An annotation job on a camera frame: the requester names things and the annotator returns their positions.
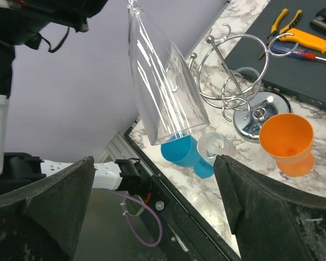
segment orange cup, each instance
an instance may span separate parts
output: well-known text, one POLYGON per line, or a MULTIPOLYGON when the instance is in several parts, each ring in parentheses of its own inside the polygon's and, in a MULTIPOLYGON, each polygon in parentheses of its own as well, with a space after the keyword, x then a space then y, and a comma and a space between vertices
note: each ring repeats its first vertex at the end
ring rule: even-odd
POLYGON ((275 159, 283 173, 292 177, 303 176, 314 167, 313 139, 310 122, 293 113, 269 118, 260 131, 263 149, 275 159))

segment yellow pliers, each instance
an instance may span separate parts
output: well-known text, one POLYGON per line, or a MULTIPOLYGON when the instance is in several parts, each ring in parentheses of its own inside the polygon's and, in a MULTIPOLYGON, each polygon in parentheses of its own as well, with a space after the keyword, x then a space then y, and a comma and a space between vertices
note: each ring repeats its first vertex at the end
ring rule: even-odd
MULTIPOLYGON (((278 17, 275 19, 275 21, 272 25, 272 28, 271 28, 271 34, 267 37, 267 46, 276 37, 277 32, 278 32, 279 23, 288 12, 289 12, 289 10, 287 8, 283 9, 281 11, 281 13, 278 15, 278 17)), ((288 30, 290 30, 292 27, 294 27, 298 23, 301 16, 302 16, 302 10, 298 10, 296 15, 294 16, 294 18, 291 20, 291 22, 288 23, 287 26, 283 27, 279 31, 279 34, 286 33, 288 30)), ((261 60, 264 55, 265 55, 265 50, 263 49, 260 56, 258 57, 258 59, 261 60)))

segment gray mat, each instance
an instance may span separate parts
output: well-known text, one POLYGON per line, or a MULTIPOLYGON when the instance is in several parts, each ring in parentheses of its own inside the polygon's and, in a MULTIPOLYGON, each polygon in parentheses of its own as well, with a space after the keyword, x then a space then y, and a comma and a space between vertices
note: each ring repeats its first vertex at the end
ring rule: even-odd
MULTIPOLYGON (((246 33, 256 35, 265 42, 275 18, 284 8, 288 8, 289 12, 281 21, 279 29, 286 26, 297 10, 301 9, 302 18, 296 28, 326 39, 325 35, 313 30, 309 25, 316 12, 325 7, 326 0, 271 0, 246 33)), ((229 53, 226 62, 232 70, 250 66, 261 72, 265 59, 257 60, 260 52, 261 46, 257 42, 242 38, 229 53)), ((315 53, 326 58, 326 54, 315 53)), ((254 79, 250 72, 244 72, 243 75, 254 79)), ((326 64, 291 57, 270 57, 263 82, 265 86, 277 88, 283 94, 296 96, 299 101, 326 110, 326 64)))

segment marble countertop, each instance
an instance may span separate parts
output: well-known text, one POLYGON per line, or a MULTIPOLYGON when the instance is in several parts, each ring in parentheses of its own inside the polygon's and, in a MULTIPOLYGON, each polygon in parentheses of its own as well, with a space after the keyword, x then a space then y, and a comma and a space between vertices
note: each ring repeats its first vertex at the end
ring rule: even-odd
MULTIPOLYGON (((255 21, 269 0, 232 0, 221 16, 212 26, 215 38, 221 38, 227 32, 222 26, 227 23, 232 27, 232 34, 246 32, 255 21)), ((199 63, 211 46, 201 40, 193 52, 198 54, 192 73, 196 75, 199 63)), ((222 44, 222 53, 226 56, 235 46, 237 40, 230 40, 222 44)), ((201 88, 206 94, 217 92, 222 86, 227 75, 220 67, 220 62, 212 54, 205 63, 201 76, 201 88)), ((244 141, 237 133, 233 123, 222 117, 221 110, 205 105, 210 119, 210 126, 196 133, 198 138, 205 132, 217 131, 231 139, 238 151, 236 160, 247 165, 253 170, 263 173, 271 178, 286 183, 306 192, 326 197, 326 112, 307 104, 289 99, 294 113, 308 119, 315 130, 313 155, 316 159, 314 169, 303 177, 293 178, 280 173, 275 161, 265 153, 259 144, 244 141)), ((138 144, 140 149, 151 159, 161 172, 179 189, 189 202, 200 212, 206 221, 217 233, 239 254, 235 236, 231 235, 227 222, 224 206, 221 200, 214 177, 201 179, 192 169, 183 169, 163 159, 160 146, 151 146, 142 122, 132 130, 130 137, 138 144)))

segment chrome cup stand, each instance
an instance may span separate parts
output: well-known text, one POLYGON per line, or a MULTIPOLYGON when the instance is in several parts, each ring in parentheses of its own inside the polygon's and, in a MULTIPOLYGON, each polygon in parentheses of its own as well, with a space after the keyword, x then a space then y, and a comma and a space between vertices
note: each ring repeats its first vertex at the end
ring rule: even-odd
MULTIPOLYGON (((274 57, 285 57, 290 55, 297 47, 298 44, 294 46, 292 50, 283 54, 276 54, 271 51, 271 45, 277 41, 280 37, 286 35, 293 35, 291 33, 284 33, 276 36, 267 46, 261 39, 257 36, 250 34, 236 34, 231 35, 231 27, 228 24, 222 24, 228 28, 228 32, 226 36, 221 39, 215 39, 212 35, 206 37, 206 42, 212 46, 212 48, 208 51, 208 53, 202 59, 198 71, 197 71, 197 79, 196 83, 199 88, 199 93, 202 96, 203 100, 209 104, 210 106, 221 109, 223 117, 232 122, 232 120, 226 116, 226 110, 234 110, 233 113, 233 123, 236 130, 239 134, 246 140, 252 142, 259 141, 259 133, 262 125, 268 120, 270 117, 280 114, 280 113, 290 113, 292 112, 291 106, 287 99, 279 93, 271 92, 271 91, 261 91, 261 83, 262 79, 268 69, 269 65, 269 56, 272 55, 274 57), (220 51, 220 46, 226 41, 236 38, 249 38, 256 41, 261 47, 265 50, 265 65, 262 69, 262 72, 259 73, 252 67, 242 67, 235 71, 231 71, 231 69, 227 66, 224 57, 220 51), (221 87, 221 95, 207 95, 202 92, 200 87, 200 75, 202 73, 203 66, 210 56, 212 52, 216 52, 219 57, 223 68, 228 74, 227 79, 224 81, 221 87), (257 79, 255 82, 248 88, 242 89, 239 82, 235 79, 235 75, 239 74, 242 71, 252 71, 256 74, 257 79), (236 87, 236 91, 228 90, 227 85, 229 80, 231 80, 236 87), (221 101, 223 104, 215 104, 212 101, 221 101)), ((191 54, 191 60, 189 62, 189 69, 191 69, 193 62, 197 58, 196 53, 191 54)))

